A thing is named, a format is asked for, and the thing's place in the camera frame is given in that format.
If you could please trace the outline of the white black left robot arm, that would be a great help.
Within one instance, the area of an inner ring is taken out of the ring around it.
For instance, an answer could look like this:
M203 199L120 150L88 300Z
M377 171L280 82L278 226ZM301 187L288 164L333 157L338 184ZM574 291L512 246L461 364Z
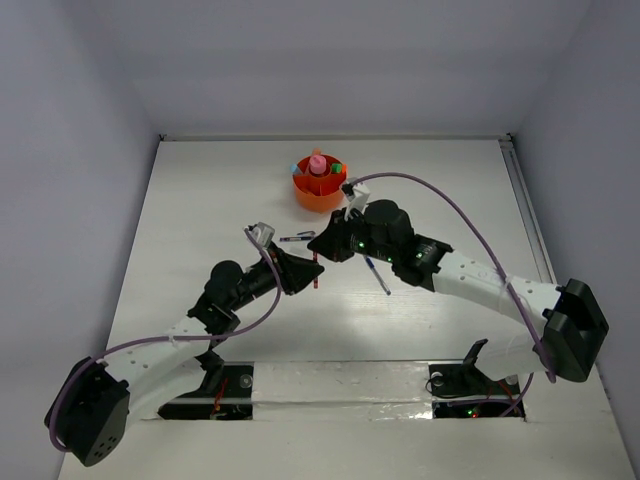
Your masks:
M258 252L259 261L247 268L217 263L195 305L165 333L78 361L44 418L51 444L91 467L113 452L128 428L169 401L215 392L224 369L216 347L246 331L238 310L269 292L276 301L295 295L324 271L275 243Z

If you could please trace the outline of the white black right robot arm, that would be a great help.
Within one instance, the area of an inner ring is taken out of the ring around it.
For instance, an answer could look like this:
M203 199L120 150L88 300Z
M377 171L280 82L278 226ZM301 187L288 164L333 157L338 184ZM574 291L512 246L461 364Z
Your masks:
M467 300L522 324L522 333L487 342L461 366L462 384L473 392L510 375L539 371L582 383L609 331L586 283L570 279L556 285L502 275L444 242L416 233L409 215L391 200L374 201L362 211L334 211L308 247L333 262L354 255L385 261L408 285Z

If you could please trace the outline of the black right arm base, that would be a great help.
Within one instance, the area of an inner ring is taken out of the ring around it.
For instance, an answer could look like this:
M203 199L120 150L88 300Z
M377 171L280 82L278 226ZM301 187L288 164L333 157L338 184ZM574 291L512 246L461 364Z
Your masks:
M425 389L432 397L435 419L526 417L518 381L494 381L476 368L478 355L488 342L476 341L457 362L429 365Z

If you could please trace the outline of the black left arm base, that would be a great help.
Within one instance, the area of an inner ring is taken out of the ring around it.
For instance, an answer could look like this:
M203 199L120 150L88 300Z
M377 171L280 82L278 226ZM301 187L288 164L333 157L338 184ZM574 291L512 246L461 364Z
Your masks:
M254 363L226 363L214 351L197 360L205 372L200 386L164 404L157 415L163 420L251 420Z

